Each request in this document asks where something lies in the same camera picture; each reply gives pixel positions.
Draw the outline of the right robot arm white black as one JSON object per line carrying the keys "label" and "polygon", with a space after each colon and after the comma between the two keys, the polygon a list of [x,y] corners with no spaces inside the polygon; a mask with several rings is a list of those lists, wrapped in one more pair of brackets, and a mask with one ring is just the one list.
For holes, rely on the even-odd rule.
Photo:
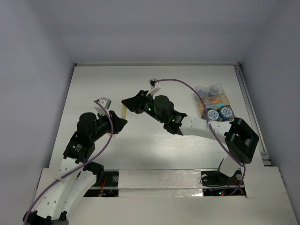
{"label": "right robot arm white black", "polygon": [[173,135],[192,135],[216,140],[228,154],[216,171],[219,183],[228,183],[239,167],[252,162],[259,137],[242,118],[234,118],[232,121],[198,119],[176,111],[167,96],[154,97],[145,90],[122,100],[122,104],[133,113],[148,114]]}

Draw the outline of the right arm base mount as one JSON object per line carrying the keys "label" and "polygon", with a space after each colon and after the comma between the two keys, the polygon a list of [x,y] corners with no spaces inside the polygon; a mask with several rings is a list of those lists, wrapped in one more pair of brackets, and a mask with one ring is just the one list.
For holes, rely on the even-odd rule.
{"label": "right arm base mount", "polygon": [[203,196],[246,196],[243,171],[238,168],[232,176],[218,169],[201,171]]}

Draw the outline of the blue patterned tape roll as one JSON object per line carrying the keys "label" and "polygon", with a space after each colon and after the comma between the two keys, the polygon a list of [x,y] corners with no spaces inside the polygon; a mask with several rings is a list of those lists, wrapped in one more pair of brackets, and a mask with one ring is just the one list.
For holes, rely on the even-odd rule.
{"label": "blue patterned tape roll", "polygon": [[219,116],[223,121],[229,120],[233,117],[233,111],[230,107],[224,106],[220,109]]}

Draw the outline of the yellow highlighter marker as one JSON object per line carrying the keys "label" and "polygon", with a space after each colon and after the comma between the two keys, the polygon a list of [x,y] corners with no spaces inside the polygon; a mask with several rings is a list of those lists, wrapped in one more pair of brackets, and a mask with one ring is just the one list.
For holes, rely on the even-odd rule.
{"label": "yellow highlighter marker", "polygon": [[126,119],[127,118],[127,107],[125,105],[122,105],[121,118],[122,119]]}

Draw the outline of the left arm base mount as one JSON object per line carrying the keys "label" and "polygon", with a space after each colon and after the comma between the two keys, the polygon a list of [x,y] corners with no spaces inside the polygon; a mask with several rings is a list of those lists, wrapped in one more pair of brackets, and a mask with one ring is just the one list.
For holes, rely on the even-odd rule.
{"label": "left arm base mount", "polygon": [[118,197],[119,170],[105,170],[104,177],[97,181],[84,197]]}

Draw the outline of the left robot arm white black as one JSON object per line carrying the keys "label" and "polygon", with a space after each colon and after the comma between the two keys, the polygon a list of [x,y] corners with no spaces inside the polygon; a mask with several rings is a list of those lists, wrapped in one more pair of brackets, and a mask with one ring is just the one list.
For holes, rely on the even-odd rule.
{"label": "left robot arm white black", "polygon": [[25,225],[67,225],[69,217],[93,185],[104,179],[104,167],[90,162],[95,142],[106,134],[118,134],[127,124],[114,111],[103,115],[83,113],[77,130],[63,153],[54,182],[34,201],[23,217]]}

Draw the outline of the red-orange highlighter marker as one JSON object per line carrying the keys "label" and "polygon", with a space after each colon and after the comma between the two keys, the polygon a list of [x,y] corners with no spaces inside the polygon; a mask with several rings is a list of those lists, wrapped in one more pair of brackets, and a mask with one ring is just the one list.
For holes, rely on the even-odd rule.
{"label": "red-orange highlighter marker", "polygon": [[214,101],[209,101],[209,102],[205,102],[206,105],[215,105],[215,104],[220,104],[221,102],[218,100],[214,100]]}

